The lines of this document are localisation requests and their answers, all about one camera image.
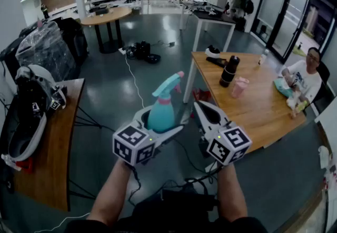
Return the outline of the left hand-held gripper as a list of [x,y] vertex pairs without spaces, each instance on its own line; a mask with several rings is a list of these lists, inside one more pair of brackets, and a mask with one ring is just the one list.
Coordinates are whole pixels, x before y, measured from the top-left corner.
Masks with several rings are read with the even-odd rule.
[[131,166],[151,159],[156,148],[167,143],[184,128],[183,125],[177,125],[163,132],[147,129],[151,109],[145,107],[137,111],[131,123],[113,134],[113,154]]

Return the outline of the teal spray bottle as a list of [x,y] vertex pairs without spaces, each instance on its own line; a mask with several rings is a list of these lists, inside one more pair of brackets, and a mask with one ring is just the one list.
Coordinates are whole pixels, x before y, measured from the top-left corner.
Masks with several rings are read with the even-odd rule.
[[147,128],[157,132],[164,132],[172,128],[174,124],[175,118],[172,103],[161,104],[157,100],[150,110]]

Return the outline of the teal pink spray nozzle head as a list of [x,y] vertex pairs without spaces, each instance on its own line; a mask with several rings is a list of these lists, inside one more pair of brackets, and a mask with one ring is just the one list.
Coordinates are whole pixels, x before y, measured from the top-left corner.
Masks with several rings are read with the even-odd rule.
[[152,96],[156,97],[159,103],[168,103],[169,100],[171,100],[172,90],[181,93],[180,82],[183,77],[183,71],[173,74],[161,83],[161,85],[152,93]]

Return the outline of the person's left forearm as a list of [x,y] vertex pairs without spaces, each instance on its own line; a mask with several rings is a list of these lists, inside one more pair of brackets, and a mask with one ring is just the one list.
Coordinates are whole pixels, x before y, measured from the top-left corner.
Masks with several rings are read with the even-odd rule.
[[131,169],[121,159],[115,163],[107,181],[98,193],[87,220],[112,227],[123,209]]

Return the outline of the person's right forearm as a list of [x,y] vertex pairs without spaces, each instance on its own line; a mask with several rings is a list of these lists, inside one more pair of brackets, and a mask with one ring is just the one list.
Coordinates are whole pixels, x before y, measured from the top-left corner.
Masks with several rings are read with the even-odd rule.
[[247,205],[234,164],[222,168],[217,175],[218,212],[230,222],[247,217]]

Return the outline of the wooden table with white legs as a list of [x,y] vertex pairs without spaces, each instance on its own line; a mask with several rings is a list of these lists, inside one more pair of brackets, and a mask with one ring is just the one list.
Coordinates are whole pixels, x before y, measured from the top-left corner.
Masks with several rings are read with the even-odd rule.
[[219,83],[223,69],[206,60],[203,52],[193,52],[183,102],[189,101],[196,72],[200,72],[213,99],[237,125],[243,127],[252,140],[249,151],[267,147],[306,122],[299,113],[290,117],[286,99],[275,88],[276,72],[267,63],[258,65],[259,55],[236,53],[240,63],[236,75],[250,81],[238,98],[231,96],[232,87]]

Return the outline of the black flat case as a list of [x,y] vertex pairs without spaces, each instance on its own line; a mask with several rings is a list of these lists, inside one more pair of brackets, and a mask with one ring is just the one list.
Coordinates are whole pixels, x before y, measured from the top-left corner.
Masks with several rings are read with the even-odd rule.
[[222,68],[224,68],[228,64],[228,61],[224,58],[207,57],[206,60]]

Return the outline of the white black headset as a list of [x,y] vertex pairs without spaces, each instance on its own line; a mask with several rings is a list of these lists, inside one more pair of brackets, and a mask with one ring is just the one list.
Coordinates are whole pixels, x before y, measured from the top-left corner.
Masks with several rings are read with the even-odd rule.
[[206,50],[205,53],[210,58],[220,58],[220,51],[217,48],[214,48],[213,45],[210,45]]

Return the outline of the teal food bag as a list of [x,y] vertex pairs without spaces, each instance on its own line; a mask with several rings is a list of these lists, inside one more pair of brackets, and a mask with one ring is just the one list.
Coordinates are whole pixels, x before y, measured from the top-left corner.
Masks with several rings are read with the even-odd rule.
[[292,97],[293,90],[288,86],[287,82],[283,77],[275,79],[273,83],[279,93],[281,93],[287,98]]

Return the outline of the black-top white table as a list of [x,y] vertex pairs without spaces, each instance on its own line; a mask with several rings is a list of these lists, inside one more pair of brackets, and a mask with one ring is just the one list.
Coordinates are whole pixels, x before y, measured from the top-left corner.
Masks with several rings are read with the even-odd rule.
[[206,24],[216,23],[216,24],[228,25],[230,27],[230,31],[228,33],[228,36],[227,36],[227,39],[226,39],[226,42],[223,48],[223,52],[227,52],[228,46],[230,44],[232,35],[234,33],[234,29],[236,26],[235,21],[230,19],[224,14],[222,14],[222,16],[210,16],[207,12],[201,12],[201,11],[194,11],[193,14],[197,18],[197,27],[196,27],[195,39],[194,39],[192,51],[195,52],[197,50],[203,23],[206,23]]

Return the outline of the curved wooden desk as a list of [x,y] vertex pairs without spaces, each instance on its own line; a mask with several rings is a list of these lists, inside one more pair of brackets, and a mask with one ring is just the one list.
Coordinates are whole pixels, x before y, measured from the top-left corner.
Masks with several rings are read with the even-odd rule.
[[33,171],[14,173],[14,189],[62,211],[70,211],[69,161],[74,122],[85,79],[60,82],[67,87],[67,104],[47,121],[43,137],[32,155]]

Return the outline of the black draped chair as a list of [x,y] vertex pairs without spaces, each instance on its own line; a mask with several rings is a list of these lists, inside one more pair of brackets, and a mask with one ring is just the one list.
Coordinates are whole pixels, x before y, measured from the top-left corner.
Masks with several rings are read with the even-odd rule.
[[88,44],[81,24],[73,18],[54,20],[60,28],[62,38],[67,44],[78,66],[88,57]]

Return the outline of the round wooden table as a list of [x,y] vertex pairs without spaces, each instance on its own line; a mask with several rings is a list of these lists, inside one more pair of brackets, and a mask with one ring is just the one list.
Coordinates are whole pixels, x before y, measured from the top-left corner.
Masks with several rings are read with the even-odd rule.
[[[102,54],[110,54],[118,51],[124,46],[122,40],[120,20],[131,15],[132,9],[129,7],[115,7],[106,14],[95,14],[94,16],[80,19],[83,26],[94,26],[98,48]],[[113,38],[111,23],[115,24],[117,39]],[[100,25],[105,24],[107,27],[108,41],[103,42],[100,32]]]

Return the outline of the black framed glass door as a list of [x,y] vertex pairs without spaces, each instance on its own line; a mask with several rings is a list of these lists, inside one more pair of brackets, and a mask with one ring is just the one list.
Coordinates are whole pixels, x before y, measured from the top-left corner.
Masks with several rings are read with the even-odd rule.
[[252,34],[282,64],[295,46],[324,54],[337,28],[337,0],[260,0]]

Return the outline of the red block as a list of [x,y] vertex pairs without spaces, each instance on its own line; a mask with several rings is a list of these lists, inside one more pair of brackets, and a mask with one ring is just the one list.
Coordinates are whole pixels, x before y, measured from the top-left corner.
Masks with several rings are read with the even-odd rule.
[[16,166],[21,168],[23,171],[31,174],[33,172],[33,159],[32,157],[28,157],[26,160],[17,161]]

